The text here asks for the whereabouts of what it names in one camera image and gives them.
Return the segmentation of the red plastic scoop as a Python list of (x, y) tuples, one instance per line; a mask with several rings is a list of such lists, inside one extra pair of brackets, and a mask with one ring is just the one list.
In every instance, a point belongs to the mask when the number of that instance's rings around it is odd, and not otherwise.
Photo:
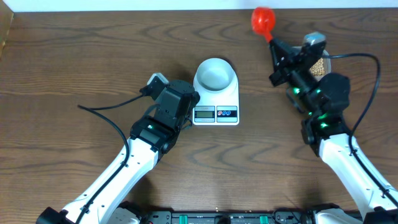
[(275, 26), (274, 11), (268, 7), (255, 8), (251, 16), (251, 26), (257, 35), (263, 36), (269, 43), (273, 39), (271, 32)]

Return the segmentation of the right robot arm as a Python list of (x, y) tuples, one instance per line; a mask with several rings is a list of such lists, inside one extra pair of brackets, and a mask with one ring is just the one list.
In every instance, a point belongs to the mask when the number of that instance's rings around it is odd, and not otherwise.
[(292, 47), (269, 41), (274, 72), (273, 86), (287, 83), (287, 96), (296, 109), (307, 114), (302, 120), (305, 144), (313, 149), (338, 176), (360, 215), (361, 223), (397, 223), (397, 189), (373, 166), (347, 127), (343, 117), (349, 106), (350, 80), (339, 73), (327, 73), (317, 80), (310, 68), (325, 55), (325, 39)]

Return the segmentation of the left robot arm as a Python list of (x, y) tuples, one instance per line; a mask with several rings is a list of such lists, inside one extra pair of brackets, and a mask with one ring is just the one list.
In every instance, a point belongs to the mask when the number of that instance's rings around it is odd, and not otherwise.
[(156, 104), (136, 121), (124, 147), (106, 170), (78, 198), (61, 211), (46, 208), (37, 223), (107, 223), (118, 205), (177, 142), (190, 111), (200, 96), (182, 80), (155, 77), (141, 89)]

